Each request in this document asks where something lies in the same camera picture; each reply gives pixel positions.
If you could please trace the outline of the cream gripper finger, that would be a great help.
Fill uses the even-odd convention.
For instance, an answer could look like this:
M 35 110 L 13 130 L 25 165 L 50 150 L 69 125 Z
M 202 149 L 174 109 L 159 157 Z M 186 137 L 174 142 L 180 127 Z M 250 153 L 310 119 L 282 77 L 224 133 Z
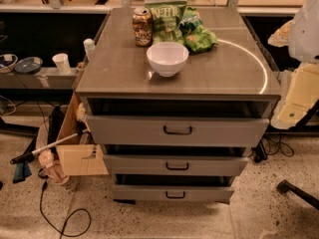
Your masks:
M 319 65 L 302 63 L 281 81 L 281 100 L 270 124 L 278 129 L 296 126 L 319 100 Z

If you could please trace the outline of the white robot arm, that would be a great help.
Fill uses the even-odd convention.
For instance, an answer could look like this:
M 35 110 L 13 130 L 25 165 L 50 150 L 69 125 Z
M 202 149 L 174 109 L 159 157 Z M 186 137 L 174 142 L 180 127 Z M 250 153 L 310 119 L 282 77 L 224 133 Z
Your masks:
M 279 129 L 296 126 L 319 100 L 319 0 L 307 0 L 302 8 L 268 39 L 275 47 L 288 47 L 291 58 L 300 62 L 285 73 L 281 100 L 271 125 Z

